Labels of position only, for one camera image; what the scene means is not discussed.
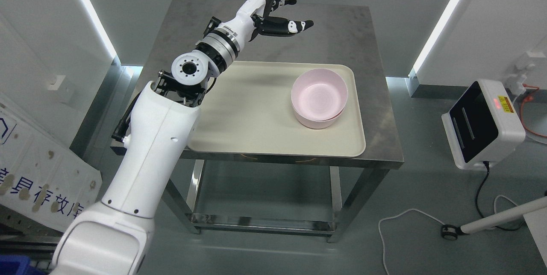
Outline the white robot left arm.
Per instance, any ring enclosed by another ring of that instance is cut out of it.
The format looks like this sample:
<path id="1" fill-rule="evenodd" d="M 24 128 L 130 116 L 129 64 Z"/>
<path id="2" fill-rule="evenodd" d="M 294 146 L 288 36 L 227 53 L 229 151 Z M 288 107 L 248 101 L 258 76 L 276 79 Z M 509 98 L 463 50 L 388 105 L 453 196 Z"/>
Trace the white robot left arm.
<path id="1" fill-rule="evenodd" d="M 53 275 L 134 275 L 154 234 L 154 215 L 200 116 L 207 82 L 238 57 L 251 20 L 214 20 L 191 53 L 145 85 L 122 139 L 126 154 L 101 201 L 86 207 L 53 254 Z"/>

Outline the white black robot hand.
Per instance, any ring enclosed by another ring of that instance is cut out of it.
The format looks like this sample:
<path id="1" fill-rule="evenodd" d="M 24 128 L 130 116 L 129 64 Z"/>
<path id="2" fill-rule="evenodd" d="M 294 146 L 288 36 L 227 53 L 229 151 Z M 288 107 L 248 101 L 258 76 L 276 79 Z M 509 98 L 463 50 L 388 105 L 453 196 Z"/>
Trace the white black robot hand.
<path id="1" fill-rule="evenodd" d="M 313 26 L 312 20 L 298 21 L 272 16 L 272 12 L 297 0 L 246 0 L 235 17 L 225 23 L 236 33 L 240 43 L 252 41 L 257 35 L 293 36 Z"/>

